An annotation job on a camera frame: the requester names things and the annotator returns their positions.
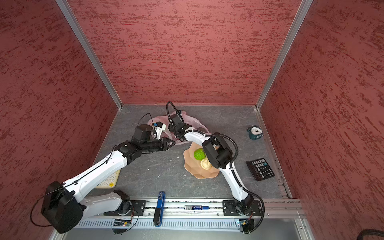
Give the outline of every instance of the wall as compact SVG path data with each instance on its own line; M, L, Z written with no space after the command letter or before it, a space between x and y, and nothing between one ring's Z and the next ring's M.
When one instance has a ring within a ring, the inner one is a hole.
M0 239L47 239L32 205L92 165L117 107L54 1L1 1L0 16Z
M314 1L262 105L316 240L384 230L383 10Z
M300 0L68 0L126 104L254 104Z

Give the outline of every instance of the clock face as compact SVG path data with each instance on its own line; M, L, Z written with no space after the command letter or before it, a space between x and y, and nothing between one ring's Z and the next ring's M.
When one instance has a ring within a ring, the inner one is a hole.
M251 128L251 133L253 135L260 135L260 134L263 134L263 131L258 127L253 127Z

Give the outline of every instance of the robotic arm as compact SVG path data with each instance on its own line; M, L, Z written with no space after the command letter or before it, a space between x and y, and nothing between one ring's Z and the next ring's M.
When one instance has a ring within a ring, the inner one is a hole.
M248 215L251 212L253 197L243 187L236 168L232 164L234 160L232 150L224 138L233 143L234 141L218 132L206 134L185 124L180 110L176 110L176 114L170 116L168 103L167 114L171 123L170 131L181 141L187 140L202 145L212 166L220 169L227 180L236 202L237 212L240 215ZM147 124L136 126L132 140L114 146L112 152L103 160L62 184L57 181L51 183L44 196L42 215L59 233L65 233L82 219L99 213L127 214L131 210L130 198L122 191L116 190L97 197L87 197L87 194L115 171L140 157L142 153L166 151L171 148L175 142L166 137L160 137L163 130L165 125L160 122L155 123L154 128ZM156 134L153 140L151 140L152 134ZM236 150L234 157L236 157L238 149L235 143L234 145Z

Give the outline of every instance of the green fruit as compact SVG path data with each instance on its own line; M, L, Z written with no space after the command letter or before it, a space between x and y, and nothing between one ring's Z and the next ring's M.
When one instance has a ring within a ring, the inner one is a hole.
M196 160L199 160L199 161L203 160L205 158L204 150L202 148L197 149L194 152L193 156L196 158Z

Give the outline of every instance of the black calculator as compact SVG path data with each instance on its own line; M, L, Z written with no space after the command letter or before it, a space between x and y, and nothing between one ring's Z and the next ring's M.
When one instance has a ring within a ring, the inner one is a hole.
M248 161L247 166L256 181L265 180L275 176L264 158Z

